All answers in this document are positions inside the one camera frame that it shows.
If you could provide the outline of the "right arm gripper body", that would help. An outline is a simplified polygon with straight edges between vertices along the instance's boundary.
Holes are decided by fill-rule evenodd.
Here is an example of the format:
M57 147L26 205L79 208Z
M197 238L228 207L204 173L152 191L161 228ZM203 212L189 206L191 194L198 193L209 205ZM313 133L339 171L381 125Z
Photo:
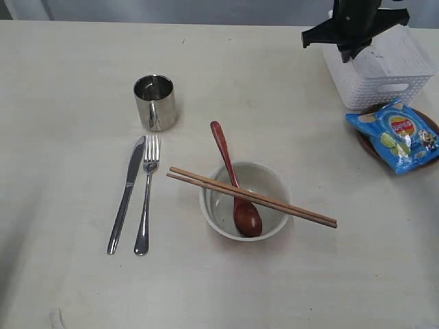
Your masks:
M302 45L336 44L340 51L354 50L395 25L406 26L409 19L407 9L382 8L381 0L334 1L332 17L304 31Z

